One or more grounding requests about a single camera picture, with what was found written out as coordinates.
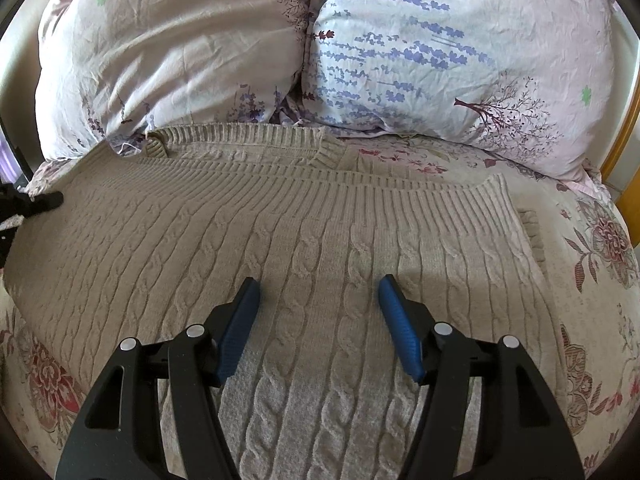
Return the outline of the yellow wooden headboard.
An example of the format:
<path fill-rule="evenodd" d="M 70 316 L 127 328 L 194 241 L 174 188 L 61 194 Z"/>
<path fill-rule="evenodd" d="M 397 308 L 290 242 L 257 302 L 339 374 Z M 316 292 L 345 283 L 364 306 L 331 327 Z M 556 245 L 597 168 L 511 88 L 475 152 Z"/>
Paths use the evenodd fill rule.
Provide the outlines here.
<path fill-rule="evenodd" d="M 626 223 L 631 245 L 639 246 L 639 103 L 631 105 L 620 134 L 601 167 L 603 181 Z"/>

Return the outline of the floral bedspread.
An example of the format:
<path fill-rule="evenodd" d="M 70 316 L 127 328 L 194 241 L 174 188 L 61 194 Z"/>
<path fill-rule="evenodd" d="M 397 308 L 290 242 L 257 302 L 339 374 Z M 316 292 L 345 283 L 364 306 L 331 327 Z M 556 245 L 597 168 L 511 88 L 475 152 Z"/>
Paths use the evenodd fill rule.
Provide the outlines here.
<path fill-rule="evenodd" d="M 237 125 L 160 129 L 129 156 L 111 148 L 118 156 L 136 156 L 161 131 Z M 593 471 L 604 461 L 639 405 L 639 263 L 623 218 L 605 193 L 578 193 L 568 184 L 537 177 L 476 148 L 420 136 L 344 142 L 320 128 L 251 126 L 316 130 L 367 162 L 412 170 L 439 183 L 468 183 L 501 174 L 513 205 L 524 216 L 530 247 L 558 317 L 566 387 L 565 398 L 557 397 L 560 407 L 582 468 Z M 58 181 L 86 155 L 41 165 L 28 192 L 61 191 Z M 83 387 L 73 378 L 28 327 L 6 290 L 5 270 L 1 274 L 1 411 L 28 457 L 52 474 L 91 385 Z"/>

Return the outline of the beige cable-knit sweater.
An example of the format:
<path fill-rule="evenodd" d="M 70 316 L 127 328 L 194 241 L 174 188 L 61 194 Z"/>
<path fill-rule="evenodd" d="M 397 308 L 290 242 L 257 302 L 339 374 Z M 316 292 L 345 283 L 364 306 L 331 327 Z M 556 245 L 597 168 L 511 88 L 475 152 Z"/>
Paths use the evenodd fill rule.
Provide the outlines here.
<path fill-rule="evenodd" d="M 546 277 L 506 179 L 439 183 L 367 162 L 316 131 L 158 132 L 96 146 L 58 181 L 63 205 L 18 229 L 4 284 L 83 387 L 124 338 L 201 322 L 256 278 L 262 304 L 219 398 L 247 479 L 389 479 L 424 396 L 375 300 L 405 294 L 465 335 L 517 336 L 564 399 Z"/>

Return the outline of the lavender-print white pillow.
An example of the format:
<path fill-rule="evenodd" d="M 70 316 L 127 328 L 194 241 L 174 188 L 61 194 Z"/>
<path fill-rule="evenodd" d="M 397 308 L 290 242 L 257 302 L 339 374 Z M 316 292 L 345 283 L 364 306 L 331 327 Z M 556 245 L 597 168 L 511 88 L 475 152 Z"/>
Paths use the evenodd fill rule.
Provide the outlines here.
<path fill-rule="evenodd" d="M 610 0 L 319 0 L 302 114 L 578 181 L 613 87 Z"/>

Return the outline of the pink pillow with green clover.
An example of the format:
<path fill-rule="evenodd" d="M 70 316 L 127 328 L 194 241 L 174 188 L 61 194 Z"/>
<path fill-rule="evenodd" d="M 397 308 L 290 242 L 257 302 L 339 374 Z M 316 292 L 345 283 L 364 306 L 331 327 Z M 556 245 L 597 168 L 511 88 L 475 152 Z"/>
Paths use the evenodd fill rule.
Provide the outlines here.
<path fill-rule="evenodd" d="M 268 122 L 303 67 L 309 0 L 50 0 L 40 148 L 78 158 L 172 125 Z"/>

